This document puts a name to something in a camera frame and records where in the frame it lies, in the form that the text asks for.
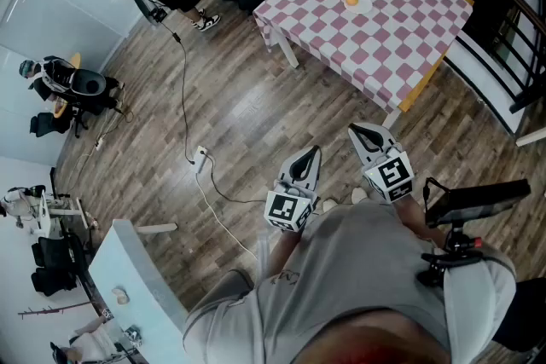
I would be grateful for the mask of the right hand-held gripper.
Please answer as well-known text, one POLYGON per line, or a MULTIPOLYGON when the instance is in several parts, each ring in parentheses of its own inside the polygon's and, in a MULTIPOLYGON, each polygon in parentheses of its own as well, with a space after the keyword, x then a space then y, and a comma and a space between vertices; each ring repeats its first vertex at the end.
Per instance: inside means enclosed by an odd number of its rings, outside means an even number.
POLYGON ((363 165, 364 177, 387 203, 412 193, 415 173, 408 154, 387 128, 351 123, 348 134, 363 165))

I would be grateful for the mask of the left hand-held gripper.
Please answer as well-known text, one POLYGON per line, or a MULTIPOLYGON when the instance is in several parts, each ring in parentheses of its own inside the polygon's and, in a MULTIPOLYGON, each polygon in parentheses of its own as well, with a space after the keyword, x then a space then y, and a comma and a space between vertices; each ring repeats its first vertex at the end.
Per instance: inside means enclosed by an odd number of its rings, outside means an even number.
POLYGON ((281 231, 299 233, 317 208, 319 196, 306 187, 316 187, 320 176, 322 151, 306 147, 286 159, 267 195, 264 218, 281 231))

